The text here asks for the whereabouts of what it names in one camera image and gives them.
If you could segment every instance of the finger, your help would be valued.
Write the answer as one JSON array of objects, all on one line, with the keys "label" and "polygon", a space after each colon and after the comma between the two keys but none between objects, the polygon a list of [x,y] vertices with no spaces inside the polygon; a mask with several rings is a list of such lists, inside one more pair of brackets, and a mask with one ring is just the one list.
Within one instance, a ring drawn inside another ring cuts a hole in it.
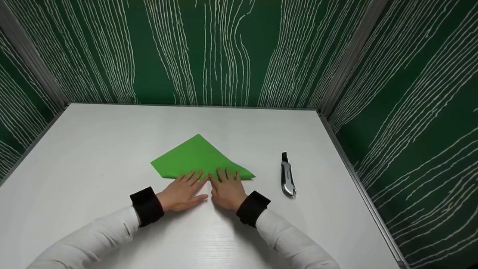
[{"label": "finger", "polygon": [[181,181],[181,182],[186,182],[186,181],[188,181],[188,180],[191,178],[191,176],[194,175],[194,172],[195,172],[195,171],[192,170],[191,172],[189,172],[189,174],[185,175],[185,176],[183,177],[183,179],[181,179],[180,181]]},{"label": "finger", "polygon": [[200,202],[204,201],[207,197],[209,197],[209,195],[207,194],[201,194],[201,195],[195,196],[187,201],[187,207],[191,208],[193,206],[196,206]]},{"label": "finger", "polygon": [[218,167],[216,169],[216,172],[217,172],[217,176],[219,177],[219,180],[221,180],[221,182],[224,182],[225,180],[228,180],[228,178],[224,174],[224,171],[221,168]]},{"label": "finger", "polygon": [[236,170],[236,180],[239,180],[239,181],[241,180],[239,170]]},{"label": "finger", "polygon": [[234,180],[234,177],[232,176],[231,171],[227,168],[226,168],[226,175],[228,177],[228,180]]},{"label": "finger", "polygon": [[194,185],[194,183],[197,182],[197,180],[201,177],[202,174],[203,174],[203,171],[202,171],[202,170],[199,170],[199,171],[189,180],[189,182],[191,183],[191,186]]},{"label": "finger", "polygon": [[175,182],[181,181],[183,179],[183,177],[184,177],[184,174],[181,174],[174,181]]},{"label": "finger", "polygon": [[214,189],[217,189],[219,187],[219,181],[214,177],[213,174],[209,173],[209,179],[211,180],[211,185]]},{"label": "finger", "polygon": [[189,202],[200,202],[202,200],[205,200],[207,197],[209,197],[209,195],[207,194],[200,194],[200,195],[197,195],[191,199],[189,199]]},{"label": "finger", "polygon": [[206,184],[207,180],[209,179],[209,176],[205,176],[203,179],[200,181],[195,181],[194,184],[192,185],[194,189],[194,193],[202,189],[202,187]]}]

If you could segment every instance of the green paper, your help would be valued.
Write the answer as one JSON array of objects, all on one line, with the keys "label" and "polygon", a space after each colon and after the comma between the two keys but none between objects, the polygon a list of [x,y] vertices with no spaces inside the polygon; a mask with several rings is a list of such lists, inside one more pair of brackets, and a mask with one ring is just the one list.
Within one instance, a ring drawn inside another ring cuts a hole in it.
[{"label": "green paper", "polygon": [[175,179],[191,170],[203,171],[203,175],[211,173],[217,177],[216,168],[228,168],[231,172],[239,171],[241,179],[251,179],[254,176],[244,167],[235,164],[219,152],[200,134],[196,134],[186,142],[168,151],[151,165],[163,178]]}]

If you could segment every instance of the white shirt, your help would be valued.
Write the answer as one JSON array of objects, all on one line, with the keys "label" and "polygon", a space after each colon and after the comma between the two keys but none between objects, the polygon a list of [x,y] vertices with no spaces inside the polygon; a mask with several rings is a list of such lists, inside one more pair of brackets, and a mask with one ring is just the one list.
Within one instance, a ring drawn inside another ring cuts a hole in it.
[{"label": "white shirt", "polygon": [[[116,247],[133,240],[139,225],[133,207],[125,207],[60,239],[27,269],[88,268]],[[283,256],[291,268],[339,269],[335,260],[316,242],[273,211],[266,209],[262,212],[256,227],[267,244]]]}]

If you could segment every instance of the table surface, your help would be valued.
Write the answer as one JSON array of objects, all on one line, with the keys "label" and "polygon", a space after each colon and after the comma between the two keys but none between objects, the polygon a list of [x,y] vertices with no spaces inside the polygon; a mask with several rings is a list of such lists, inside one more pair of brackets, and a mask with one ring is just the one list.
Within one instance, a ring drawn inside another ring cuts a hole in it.
[{"label": "table surface", "polygon": [[[0,187],[0,268],[22,269],[58,239],[130,205],[162,179],[150,162],[201,134],[256,175],[244,188],[320,244],[342,269],[397,269],[314,111],[71,104]],[[281,191],[281,152],[297,188]],[[200,193],[210,193],[207,184]],[[210,199],[140,229],[96,268],[287,268],[256,230]]]}]

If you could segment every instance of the metal frame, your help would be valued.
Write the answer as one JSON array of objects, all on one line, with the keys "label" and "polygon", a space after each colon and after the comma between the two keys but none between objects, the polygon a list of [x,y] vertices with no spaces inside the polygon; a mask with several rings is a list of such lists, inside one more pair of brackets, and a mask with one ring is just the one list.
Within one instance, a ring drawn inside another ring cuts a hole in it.
[{"label": "metal frame", "polygon": [[58,109],[63,109],[68,104],[68,98],[4,0],[0,0],[0,27]]},{"label": "metal frame", "polygon": [[7,181],[7,179],[12,175],[12,173],[15,171],[15,169],[25,160],[27,155],[33,150],[33,148],[40,142],[40,140],[43,138],[43,136],[50,130],[50,128],[53,126],[53,124],[60,118],[60,116],[65,112],[65,110],[68,108],[68,105],[66,105],[53,119],[52,121],[45,127],[45,129],[38,135],[37,138],[33,141],[33,143],[27,148],[27,150],[22,154],[20,159],[15,163],[14,166],[10,168],[10,171],[3,177],[3,180],[0,181],[0,187]]},{"label": "metal frame", "polygon": [[347,50],[330,81],[323,99],[320,101],[318,109],[320,113],[329,116],[342,93],[342,85],[350,74],[362,48],[372,32],[375,23],[382,14],[388,0],[371,0],[362,21],[358,25],[354,35],[348,43]]},{"label": "metal frame", "polygon": [[298,110],[316,111],[314,108],[293,107],[246,107],[246,106],[209,106],[209,105],[165,105],[165,104],[122,104],[122,103],[98,103],[98,102],[70,102],[69,104],[100,104],[100,105],[130,105],[130,106],[172,106],[172,107],[207,107],[207,108],[238,108],[238,109],[268,109],[268,110]]},{"label": "metal frame", "polygon": [[352,165],[347,155],[345,154],[344,149],[342,148],[339,141],[337,140],[337,137],[335,136],[334,131],[332,131],[332,128],[330,127],[327,119],[324,116],[322,116],[320,112],[317,112],[317,115],[319,116],[320,120],[322,121],[322,124],[327,130],[330,140],[332,140],[332,143],[334,144],[335,149],[337,150],[338,154],[340,155],[340,158],[344,162],[344,165],[347,168],[347,171],[350,174],[350,177],[352,178],[355,184],[355,187],[357,187],[357,190],[360,193],[360,196],[365,202],[365,205],[367,206],[367,209],[369,210],[370,215],[372,215],[372,218],[375,221],[375,224],[379,228],[380,233],[383,236],[383,239],[385,239],[385,242],[387,243],[387,246],[390,249],[390,252],[393,254],[393,257],[397,261],[398,266],[401,269],[410,269],[410,266],[408,265],[405,259],[405,256],[402,254],[397,243],[391,236],[391,233],[388,230],[387,226],[385,225],[385,222],[383,221],[382,217],[380,217],[380,214],[377,208],[375,207],[375,205],[372,202],[372,199],[370,198],[367,191],[363,187],[362,182],[360,181],[360,178],[357,175],[357,172],[355,171],[354,166]]}]

